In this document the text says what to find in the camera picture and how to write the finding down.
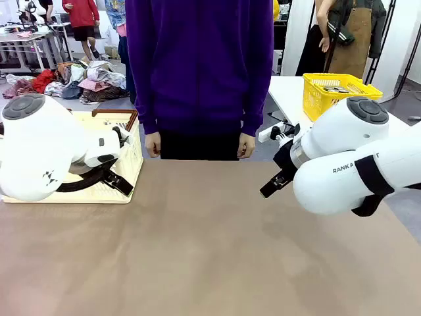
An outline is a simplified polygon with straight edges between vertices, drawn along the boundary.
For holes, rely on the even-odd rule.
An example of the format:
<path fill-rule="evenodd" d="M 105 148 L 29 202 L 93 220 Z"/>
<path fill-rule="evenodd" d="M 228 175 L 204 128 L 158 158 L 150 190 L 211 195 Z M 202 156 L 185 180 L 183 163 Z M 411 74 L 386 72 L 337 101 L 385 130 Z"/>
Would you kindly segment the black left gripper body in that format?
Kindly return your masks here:
<path fill-rule="evenodd" d="M 118 180 L 119 175 L 111 170 L 116 160 L 111 160 L 93 169 L 93 177 L 96 180 Z"/>

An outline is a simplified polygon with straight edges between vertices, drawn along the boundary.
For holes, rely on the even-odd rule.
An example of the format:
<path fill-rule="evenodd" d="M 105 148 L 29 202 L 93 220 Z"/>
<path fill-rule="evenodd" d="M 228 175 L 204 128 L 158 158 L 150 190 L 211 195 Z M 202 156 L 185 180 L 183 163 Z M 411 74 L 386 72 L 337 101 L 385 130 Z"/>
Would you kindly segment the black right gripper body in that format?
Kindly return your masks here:
<path fill-rule="evenodd" d="M 294 165 L 291 158 L 291 147 L 293 140 L 289 140 L 280 147 L 275 154 L 273 160 L 279 166 L 280 172 L 277 174 L 282 180 L 293 180 L 297 167 Z"/>

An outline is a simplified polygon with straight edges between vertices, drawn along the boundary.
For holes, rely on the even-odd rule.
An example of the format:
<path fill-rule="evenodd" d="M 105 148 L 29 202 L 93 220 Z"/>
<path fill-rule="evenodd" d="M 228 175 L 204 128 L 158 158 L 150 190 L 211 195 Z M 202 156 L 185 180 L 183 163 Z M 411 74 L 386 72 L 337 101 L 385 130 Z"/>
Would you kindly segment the person's left hand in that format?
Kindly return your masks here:
<path fill-rule="evenodd" d="M 238 159 L 248 159 L 252 156 L 256 147 L 256 140 L 254 136 L 241 133 L 239 136 L 239 147 L 237 150 Z"/>

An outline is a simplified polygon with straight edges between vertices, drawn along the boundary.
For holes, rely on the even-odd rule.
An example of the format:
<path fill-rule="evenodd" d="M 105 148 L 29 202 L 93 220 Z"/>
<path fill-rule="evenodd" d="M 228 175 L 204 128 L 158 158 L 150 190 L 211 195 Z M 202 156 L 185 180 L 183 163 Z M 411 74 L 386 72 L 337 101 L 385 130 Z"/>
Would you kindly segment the person's right hand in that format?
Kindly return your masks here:
<path fill-rule="evenodd" d="M 161 155 L 161 135 L 159 132 L 145 135 L 145 148 L 150 158 Z"/>

